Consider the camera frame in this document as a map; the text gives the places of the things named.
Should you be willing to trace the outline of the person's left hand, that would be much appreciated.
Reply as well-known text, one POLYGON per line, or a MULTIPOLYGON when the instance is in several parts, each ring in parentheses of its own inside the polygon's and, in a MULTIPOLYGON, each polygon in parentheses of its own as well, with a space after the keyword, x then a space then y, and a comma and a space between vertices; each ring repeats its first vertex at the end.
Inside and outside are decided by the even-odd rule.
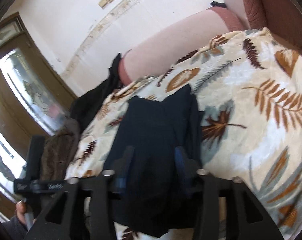
POLYGON ((25 214, 27 212, 27 205, 24 201, 20 200, 16 203, 16 217, 23 224, 26 225, 25 214))

